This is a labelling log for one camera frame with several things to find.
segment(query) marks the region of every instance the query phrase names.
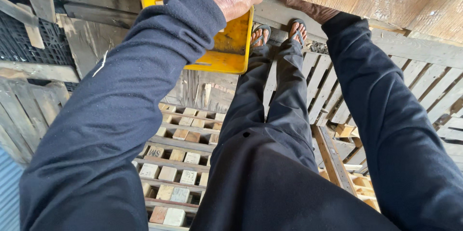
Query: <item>flip-flop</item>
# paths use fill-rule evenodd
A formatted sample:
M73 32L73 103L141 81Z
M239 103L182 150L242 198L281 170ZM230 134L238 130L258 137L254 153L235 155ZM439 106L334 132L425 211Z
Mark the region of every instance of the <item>flip-flop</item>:
M303 24L304 27L305 27L306 30L307 30L306 23L305 23L304 20L302 20L302 19L293 20L293 21L291 22L291 28L293 27L293 24L296 23L296 22L298 22L299 24ZM302 47L302 46L304 45L304 37L302 36L301 32L299 31L299 27L297 28L296 33L293 35L293 37L292 37L291 39L294 39L294 40L295 40L294 36L296 36L296 35L299 36L300 46Z
M253 33L257 32L257 30L259 30L259 29L262 29L262 35L261 35L260 37L258 37L256 40L254 40L254 42L251 43L250 47L252 47L252 46L254 46L255 44L257 44L257 43L259 42L259 40L262 40L263 45L266 45L266 44L267 44L267 43L265 43L265 40L263 39L263 30L264 30L264 29L267 29L267 30L269 31L269 36L267 37L267 39L270 38L270 33L272 33L272 30L270 29L270 27L269 27L268 25L260 25L260 26L258 26L258 27L256 27L256 28L254 29L254 32L253 32Z

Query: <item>stacked wooden pallets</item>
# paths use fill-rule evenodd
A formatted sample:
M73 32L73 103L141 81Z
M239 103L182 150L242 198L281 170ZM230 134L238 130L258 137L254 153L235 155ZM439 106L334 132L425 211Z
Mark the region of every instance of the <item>stacked wooden pallets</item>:
M159 108L162 125L132 163L142 181L150 229L188 230L206 190L225 114Z

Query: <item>black long-sleeve shirt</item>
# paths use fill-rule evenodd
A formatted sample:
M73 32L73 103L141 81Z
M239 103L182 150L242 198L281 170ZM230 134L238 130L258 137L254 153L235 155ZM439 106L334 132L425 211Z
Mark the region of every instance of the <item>black long-sleeve shirt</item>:
M183 66L224 27L213 0L144 9L42 139L20 181L21 229L147 230L130 162L161 125L157 104ZM388 219L304 167L272 129L252 128L224 144L191 230L462 230L463 176L400 69L371 43L366 21L340 14L323 28Z

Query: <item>person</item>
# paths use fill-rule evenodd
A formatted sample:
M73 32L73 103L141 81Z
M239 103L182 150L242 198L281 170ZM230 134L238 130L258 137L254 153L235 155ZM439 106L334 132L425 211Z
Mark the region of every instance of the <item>person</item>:
M81 81L24 171L21 230L147 230L131 161L161 124L158 103L226 21L261 1L164 0L144 9L104 67ZM402 71L372 44L368 22L286 3L328 36L382 214L318 175L300 71L307 32L295 22L276 56L278 88L266 122L270 30L254 33L190 230L463 230L463 176Z

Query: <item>corrugated metal wall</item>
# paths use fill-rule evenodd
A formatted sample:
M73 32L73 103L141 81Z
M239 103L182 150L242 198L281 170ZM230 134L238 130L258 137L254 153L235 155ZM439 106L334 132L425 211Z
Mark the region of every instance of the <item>corrugated metal wall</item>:
M0 230L20 229L19 182L22 169L0 147Z

